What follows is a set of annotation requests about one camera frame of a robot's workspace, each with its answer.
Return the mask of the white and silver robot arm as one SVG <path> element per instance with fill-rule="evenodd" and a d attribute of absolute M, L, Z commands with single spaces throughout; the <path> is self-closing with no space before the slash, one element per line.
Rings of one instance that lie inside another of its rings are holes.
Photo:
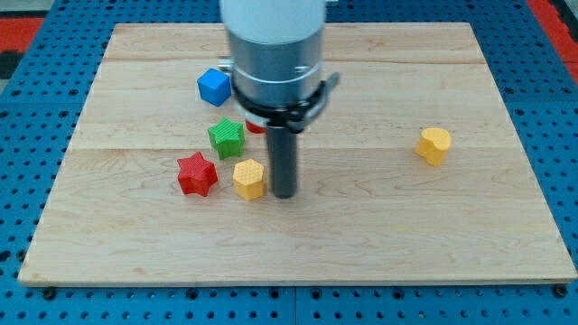
<path fill-rule="evenodd" d="M 221 0 L 230 56 L 224 69 L 238 110 L 266 130 L 271 189 L 297 191 L 297 142 L 326 107 L 334 81 L 322 77 L 323 0 Z"/>

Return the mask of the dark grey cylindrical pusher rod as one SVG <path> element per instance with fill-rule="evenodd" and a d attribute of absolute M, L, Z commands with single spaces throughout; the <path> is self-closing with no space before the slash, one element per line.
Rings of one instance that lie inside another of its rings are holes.
<path fill-rule="evenodd" d="M 296 134 L 286 127 L 269 125 L 266 140 L 271 189 L 277 198 L 292 198 L 297 191 Z"/>

